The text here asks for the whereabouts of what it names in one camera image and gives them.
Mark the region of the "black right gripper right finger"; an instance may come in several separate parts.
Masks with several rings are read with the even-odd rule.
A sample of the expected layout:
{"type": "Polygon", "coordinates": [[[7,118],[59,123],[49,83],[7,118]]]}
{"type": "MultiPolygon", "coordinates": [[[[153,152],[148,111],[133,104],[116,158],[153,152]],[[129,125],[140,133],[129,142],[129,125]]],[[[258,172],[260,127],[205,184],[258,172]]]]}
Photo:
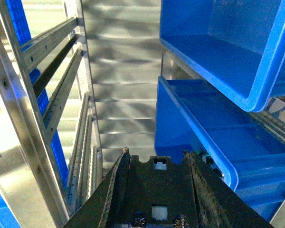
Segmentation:
{"type": "Polygon", "coordinates": [[[194,152],[183,152],[192,175],[200,228],[271,228],[194,152]]]}

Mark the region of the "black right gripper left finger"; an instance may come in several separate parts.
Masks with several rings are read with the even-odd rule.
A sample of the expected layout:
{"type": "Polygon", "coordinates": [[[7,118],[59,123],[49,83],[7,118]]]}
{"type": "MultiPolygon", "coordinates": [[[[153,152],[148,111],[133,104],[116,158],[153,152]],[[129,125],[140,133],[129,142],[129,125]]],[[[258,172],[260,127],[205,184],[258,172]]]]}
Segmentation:
{"type": "Polygon", "coordinates": [[[130,169],[129,148],[124,147],[93,195],[64,225],[66,228],[111,228],[124,204],[130,169]]]}

